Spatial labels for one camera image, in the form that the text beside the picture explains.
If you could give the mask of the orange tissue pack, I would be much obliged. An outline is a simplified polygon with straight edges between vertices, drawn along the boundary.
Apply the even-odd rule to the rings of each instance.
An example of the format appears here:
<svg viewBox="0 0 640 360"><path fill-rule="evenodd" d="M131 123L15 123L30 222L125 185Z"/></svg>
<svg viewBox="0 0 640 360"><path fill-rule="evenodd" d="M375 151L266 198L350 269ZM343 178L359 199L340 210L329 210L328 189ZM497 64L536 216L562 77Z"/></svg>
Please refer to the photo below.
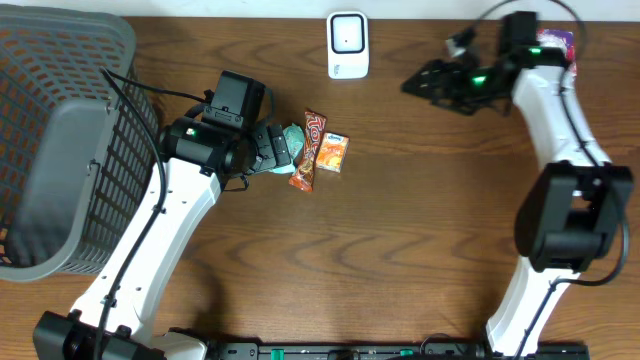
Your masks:
<svg viewBox="0 0 640 360"><path fill-rule="evenodd" d="M347 136L325 133L316 157L316 167L340 173L349 143Z"/></svg>

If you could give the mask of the red purple snack packet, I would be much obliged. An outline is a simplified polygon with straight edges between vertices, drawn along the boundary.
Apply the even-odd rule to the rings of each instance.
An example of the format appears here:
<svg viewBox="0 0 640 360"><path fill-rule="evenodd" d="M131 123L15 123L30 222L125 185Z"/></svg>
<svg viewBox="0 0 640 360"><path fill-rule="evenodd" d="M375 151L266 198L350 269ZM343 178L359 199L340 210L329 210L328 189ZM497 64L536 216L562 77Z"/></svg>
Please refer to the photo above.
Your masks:
<svg viewBox="0 0 640 360"><path fill-rule="evenodd" d="M540 29L537 32L537 40L543 47L559 48L564 53L566 59L571 62L569 67L573 77L577 76L576 47L574 34L571 31L558 29Z"/></svg>

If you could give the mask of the mint green wipes pack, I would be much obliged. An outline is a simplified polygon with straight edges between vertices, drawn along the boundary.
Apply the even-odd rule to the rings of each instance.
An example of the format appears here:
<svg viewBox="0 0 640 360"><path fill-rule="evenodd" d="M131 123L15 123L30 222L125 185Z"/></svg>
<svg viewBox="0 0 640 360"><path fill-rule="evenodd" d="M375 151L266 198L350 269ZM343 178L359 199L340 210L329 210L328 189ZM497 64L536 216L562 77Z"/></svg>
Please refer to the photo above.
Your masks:
<svg viewBox="0 0 640 360"><path fill-rule="evenodd" d="M292 124L284 129L284 137L288 147L291 163L289 165L275 168L271 170L274 174L292 174L297 169L296 159L300 154L305 141L305 135L302 128L296 124Z"/></svg>

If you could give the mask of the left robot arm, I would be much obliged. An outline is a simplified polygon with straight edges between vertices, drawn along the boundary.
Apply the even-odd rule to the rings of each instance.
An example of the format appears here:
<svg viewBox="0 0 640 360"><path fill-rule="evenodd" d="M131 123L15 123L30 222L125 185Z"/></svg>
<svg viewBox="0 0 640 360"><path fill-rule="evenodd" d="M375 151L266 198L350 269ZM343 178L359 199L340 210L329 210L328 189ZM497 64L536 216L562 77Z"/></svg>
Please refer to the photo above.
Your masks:
<svg viewBox="0 0 640 360"><path fill-rule="evenodd" d="M159 302L186 244L229 180L287 166L279 124L181 117L159 140L161 161L134 217L67 315L45 312L33 333L41 359L204 359L207 340L153 334Z"/></svg>

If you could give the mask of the orange chocolate bar wrapper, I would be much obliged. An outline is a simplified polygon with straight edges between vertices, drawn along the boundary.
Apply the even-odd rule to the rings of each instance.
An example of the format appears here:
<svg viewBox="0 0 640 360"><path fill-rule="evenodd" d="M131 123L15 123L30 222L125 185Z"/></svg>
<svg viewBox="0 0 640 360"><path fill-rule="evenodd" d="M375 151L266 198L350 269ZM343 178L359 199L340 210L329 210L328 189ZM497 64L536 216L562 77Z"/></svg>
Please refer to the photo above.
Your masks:
<svg viewBox="0 0 640 360"><path fill-rule="evenodd" d="M289 184L304 192L312 192L315 160L325 132L327 118L322 114L307 109L305 111L305 120L302 157L295 172L289 178Z"/></svg>

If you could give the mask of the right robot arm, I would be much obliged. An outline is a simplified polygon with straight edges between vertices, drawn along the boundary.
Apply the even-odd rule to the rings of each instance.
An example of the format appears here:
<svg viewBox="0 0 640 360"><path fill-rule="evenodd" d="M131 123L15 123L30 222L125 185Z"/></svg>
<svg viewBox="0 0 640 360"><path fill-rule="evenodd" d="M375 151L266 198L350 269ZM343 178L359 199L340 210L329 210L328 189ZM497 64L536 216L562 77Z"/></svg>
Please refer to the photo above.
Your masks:
<svg viewBox="0 0 640 360"><path fill-rule="evenodd" d="M605 257L614 240L620 273L630 248L626 206L634 178L599 146L575 92L584 39L551 43L529 11L506 15L497 57L484 66L472 48L474 27L448 38L448 60L426 63L403 83L405 93L471 116L497 101L526 122L540 173L514 224L515 272L481 344L465 345L462 359L566 359L545 349L542 329L565 291L586 286L584 273Z"/></svg>

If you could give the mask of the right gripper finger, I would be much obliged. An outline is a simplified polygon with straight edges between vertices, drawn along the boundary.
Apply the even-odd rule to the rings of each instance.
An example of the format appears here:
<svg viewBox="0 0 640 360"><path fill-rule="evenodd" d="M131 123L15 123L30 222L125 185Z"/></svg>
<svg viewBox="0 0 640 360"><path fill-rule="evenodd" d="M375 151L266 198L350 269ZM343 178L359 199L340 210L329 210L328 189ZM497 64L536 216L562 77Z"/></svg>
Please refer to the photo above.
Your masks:
<svg viewBox="0 0 640 360"><path fill-rule="evenodd" d="M422 98L450 98L451 62L431 60L401 85L401 91Z"/></svg>
<svg viewBox="0 0 640 360"><path fill-rule="evenodd" d="M472 116L481 108L481 103L478 100L467 96L443 97L433 95L431 104L465 116Z"/></svg>

